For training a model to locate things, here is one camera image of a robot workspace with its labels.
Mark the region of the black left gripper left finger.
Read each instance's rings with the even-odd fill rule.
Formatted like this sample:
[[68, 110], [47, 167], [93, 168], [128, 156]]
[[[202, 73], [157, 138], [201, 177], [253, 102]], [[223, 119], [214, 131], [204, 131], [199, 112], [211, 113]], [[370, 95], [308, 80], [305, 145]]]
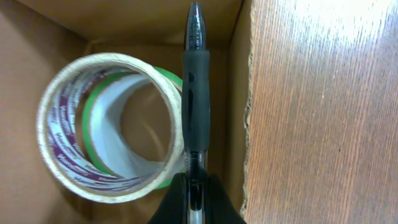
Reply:
[[167, 193], [148, 224], [186, 223], [186, 192], [185, 174], [175, 174]]

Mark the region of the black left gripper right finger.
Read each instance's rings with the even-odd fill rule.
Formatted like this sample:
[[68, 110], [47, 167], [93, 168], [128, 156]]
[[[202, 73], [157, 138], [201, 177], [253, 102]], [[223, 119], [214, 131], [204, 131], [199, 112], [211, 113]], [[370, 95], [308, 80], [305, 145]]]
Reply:
[[208, 176], [205, 195], [206, 224], [246, 224], [217, 175]]

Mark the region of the green tape roll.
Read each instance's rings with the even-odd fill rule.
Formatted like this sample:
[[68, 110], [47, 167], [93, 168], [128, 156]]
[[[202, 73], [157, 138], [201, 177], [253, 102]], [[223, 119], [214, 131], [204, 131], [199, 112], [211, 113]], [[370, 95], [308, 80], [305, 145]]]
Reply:
[[121, 131], [121, 115], [130, 96], [151, 81], [135, 71], [117, 71], [92, 90], [82, 112], [82, 135], [94, 166], [121, 180], [149, 177], [161, 162], [131, 151]]

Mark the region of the beige masking tape roll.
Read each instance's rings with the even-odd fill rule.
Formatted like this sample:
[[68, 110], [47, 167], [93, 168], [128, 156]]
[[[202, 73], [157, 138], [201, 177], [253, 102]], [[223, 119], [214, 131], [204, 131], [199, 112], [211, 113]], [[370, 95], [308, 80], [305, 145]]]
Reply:
[[[161, 162], [149, 177], [121, 180], [96, 168], [82, 135], [83, 107], [94, 87], [117, 71], [135, 71], [150, 85], [127, 100], [121, 131], [131, 151]], [[123, 203], [166, 187], [185, 170], [181, 124], [182, 80], [137, 58], [100, 53], [64, 67], [48, 85], [37, 113], [37, 140], [43, 160], [69, 190], [95, 202]]]

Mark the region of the black gel pen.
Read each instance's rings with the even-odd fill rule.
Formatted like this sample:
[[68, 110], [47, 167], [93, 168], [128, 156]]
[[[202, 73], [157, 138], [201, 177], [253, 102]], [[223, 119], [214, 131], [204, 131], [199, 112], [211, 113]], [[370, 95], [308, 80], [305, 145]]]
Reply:
[[210, 53], [202, 7], [192, 2], [185, 28], [182, 131], [185, 156], [185, 222], [206, 223], [206, 159], [210, 138]]

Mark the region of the brown cardboard box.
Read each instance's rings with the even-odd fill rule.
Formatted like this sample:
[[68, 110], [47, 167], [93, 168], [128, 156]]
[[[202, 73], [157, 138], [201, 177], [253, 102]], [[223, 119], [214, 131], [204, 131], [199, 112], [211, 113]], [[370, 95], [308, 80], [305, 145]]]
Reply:
[[[221, 178], [236, 210], [244, 202], [250, 2], [236, 1], [235, 28], [227, 46], [212, 47], [212, 141], [208, 168]], [[181, 72], [178, 45], [97, 44], [18, 1], [1, 2], [1, 222], [146, 223], [165, 190], [128, 203], [96, 203], [57, 181], [37, 147], [35, 120], [42, 93], [66, 64], [95, 51], [133, 55]]]

